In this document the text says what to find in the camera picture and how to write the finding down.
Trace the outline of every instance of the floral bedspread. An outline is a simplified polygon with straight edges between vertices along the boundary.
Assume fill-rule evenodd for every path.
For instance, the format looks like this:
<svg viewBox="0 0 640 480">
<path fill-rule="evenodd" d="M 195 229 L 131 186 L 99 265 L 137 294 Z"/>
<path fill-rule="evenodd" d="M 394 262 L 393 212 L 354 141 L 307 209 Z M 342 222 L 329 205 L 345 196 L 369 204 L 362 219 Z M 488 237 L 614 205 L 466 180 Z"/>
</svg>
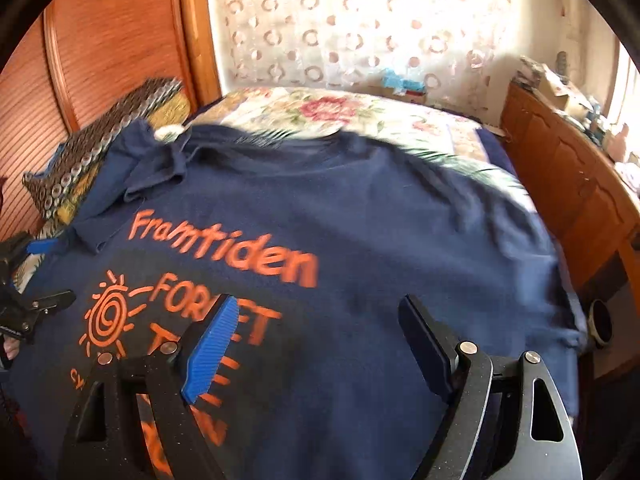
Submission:
<svg viewBox="0 0 640 480">
<path fill-rule="evenodd" d="M 191 124 L 224 124 L 277 139 L 310 139 L 344 128 L 459 171 L 535 210 L 523 185 L 489 164 L 476 134 L 481 125 L 434 108 L 343 91 L 245 88 L 229 93 Z"/>
</svg>

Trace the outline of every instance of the blue object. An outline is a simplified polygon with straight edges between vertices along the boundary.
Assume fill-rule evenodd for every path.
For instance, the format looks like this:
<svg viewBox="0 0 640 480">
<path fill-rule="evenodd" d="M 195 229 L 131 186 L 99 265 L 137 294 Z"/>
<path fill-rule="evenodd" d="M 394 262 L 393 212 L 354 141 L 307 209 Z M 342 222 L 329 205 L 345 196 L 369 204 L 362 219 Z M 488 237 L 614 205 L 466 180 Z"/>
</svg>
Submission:
<svg viewBox="0 0 640 480">
<path fill-rule="evenodd" d="M 229 296 L 191 352 L 182 386 L 182 396 L 189 404 L 194 404 L 198 396 L 206 393 L 211 386 L 220 359 L 236 331 L 238 314 L 238 302 L 236 298 Z"/>
<path fill-rule="evenodd" d="M 539 352 L 576 413 L 582 314 L 536 213 L 349 132 L 277 148 L 246 136 L 201 125 L 162 144 L 135 121 L 114 140 L 25 292 L 78 295 L 11 372 L 41 459 L 54 468 L 76 402 L 69 370 L 85 378 L 97 351 L 116 354 L 119 323 L 127 356 L 147 354 L 221 293 L 240 319 L 196 409 L 229 478 L 412 477 L 445 405 L 398 323 L 407 293 L 488 354 Z"/>
<path fill-rule="evenodd" d="M 516 169 L 513 167 L 509 155 L 504 151 L 504 148 L 500 145 L 498 139 L 495 138 L 495 135 L 486 128 L 476 128 L 476 134 L 478 134 L 478 138 L 480 142 L 482 142 L 489 162 L 517 178 Z"/>
<path fill-rule="evenodd" d="M 424 83 L 402 78 L 390 68 L 385 69 L 384 75 L 382 76 L 382 86 L 385 88 L 393 88 L 395 90 L 424 92 Z"/>
<path fill-rule="evenodd" d="M 47 254 L 58 243 L 57 238 L 46 238 L 45 240 L 34 240 L 27 245 L 28 254 Z"/>
</svg>

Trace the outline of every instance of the cardboard box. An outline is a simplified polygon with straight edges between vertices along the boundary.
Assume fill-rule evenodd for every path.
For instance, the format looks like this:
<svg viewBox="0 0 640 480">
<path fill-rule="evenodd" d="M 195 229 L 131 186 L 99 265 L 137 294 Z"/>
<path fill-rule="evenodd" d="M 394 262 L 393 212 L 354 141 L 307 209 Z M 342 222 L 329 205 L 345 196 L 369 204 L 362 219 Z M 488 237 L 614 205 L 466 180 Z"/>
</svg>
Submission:
<svg viewBox="0 0 640 480">
<path fill-rule="evenodd" d="M 562 110 L 579 122 L 587 117 L 587 113 L 593 112 L 593 107 L 587 98 L 573 83 L 567 85 L 560 81 L 558 75 L 544 65 L 545 74 L 540 79 L 538 91 L 558 110 Z"/>
<path fill-rule="evenodd" d="M 425 92 L 406 90 L 404 94 L 400 95 L 394 92 L 393 88 L 383 88 L 382 95 L 388 99 L 395 99 L 396 101 L 404 101 L 405 103 L 413 103 L 415 105 L 425 105 L 427 103 L 427 94 L 425 94 Z"/>
</svg>

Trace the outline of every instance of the wooden dresser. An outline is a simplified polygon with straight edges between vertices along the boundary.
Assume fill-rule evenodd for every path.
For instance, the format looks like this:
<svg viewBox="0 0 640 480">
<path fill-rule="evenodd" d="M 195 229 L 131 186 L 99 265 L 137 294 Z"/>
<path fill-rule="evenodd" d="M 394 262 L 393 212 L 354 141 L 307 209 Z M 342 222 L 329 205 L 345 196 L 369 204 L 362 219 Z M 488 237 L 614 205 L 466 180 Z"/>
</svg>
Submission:
<svg viewBox="0 0 640 480">
<path fill-rule="evenodd" d="M 540 216 L 558 238 L 580 290 L 616 252 L 640 305 L 633 250 L 640 202 L 613 163 L 584 134 L 511 84 L 502 111 L 505 149 Z"/>
</svg>

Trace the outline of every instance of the spiral sun design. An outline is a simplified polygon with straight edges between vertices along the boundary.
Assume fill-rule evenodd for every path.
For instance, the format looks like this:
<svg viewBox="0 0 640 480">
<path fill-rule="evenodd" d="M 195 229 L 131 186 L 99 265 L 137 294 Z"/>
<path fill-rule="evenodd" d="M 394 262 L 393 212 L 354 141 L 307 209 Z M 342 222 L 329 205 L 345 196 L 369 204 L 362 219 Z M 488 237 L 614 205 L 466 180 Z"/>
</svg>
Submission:
<svg viewBox="0 0 640 480">
<path fill-rule="evenodd" d="M 116 279 L 116 276 L 110 270 L 107 270 L 107 278 L 110 280 L 111 285 L 107 286 L 107 282 L 100 282 L 100 288 L 103 288 L 104 291 L 100 294 L 92 295 L 92 299 L 97 301 L 84 314 L 84 318 L 88 320 L 87 331 L 82 334 L 78 344 L 86 344 L 87 357 L 91 356 L 91 344 L 100 349 L 114 344 L 118 357 L 127 355 L 120 340 L 120 335 L 134 327 L 134 324 L 127 322 L 127 320 L 140 313 L 146 307 L 146 303 L 142 303 L 129 310 L 127 297 L 132 298 L 143 292 L 153 290 L 152 286 L 142 286 L 129 291 L 129 287 L 124 284 L 124 274 L 121 274 Z"/>
</svg>

